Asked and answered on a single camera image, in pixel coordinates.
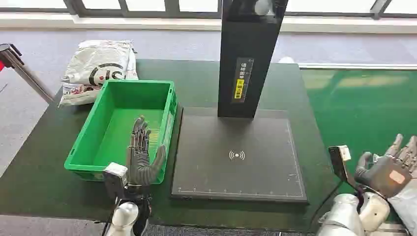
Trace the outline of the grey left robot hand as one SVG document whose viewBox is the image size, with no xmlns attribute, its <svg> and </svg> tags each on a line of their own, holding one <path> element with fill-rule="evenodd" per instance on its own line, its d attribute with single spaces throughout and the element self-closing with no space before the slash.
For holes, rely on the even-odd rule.
<svg viewBox="0 0 417 236">
<path fill-rule="evenodd" d="M 156 150 L 153 162 L 150 162 L 150 134 L 151 130 L 148 129 L 145 117 L 139 116 L 134 122 L 127 147 L 128 185 L 149 186 L 153 184 L 162 169 L 163 163 L 167 159 L 166 147 L 162 144 Z"/>
</svg>

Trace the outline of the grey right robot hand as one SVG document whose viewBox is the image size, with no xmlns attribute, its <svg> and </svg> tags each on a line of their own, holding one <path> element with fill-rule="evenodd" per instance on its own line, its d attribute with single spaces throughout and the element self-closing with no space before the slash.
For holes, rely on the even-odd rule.
<svg viewBox="0 0 417 236">
<path fill-rule="evenodd" d="M 364 152 L 359 158 L 354 179 L 384 198 L 399 194 L 417 176 L 417 137 L 411 136 L 402 147 L 403 135 L 397 134 L 383 155 Z"/>
</svg>

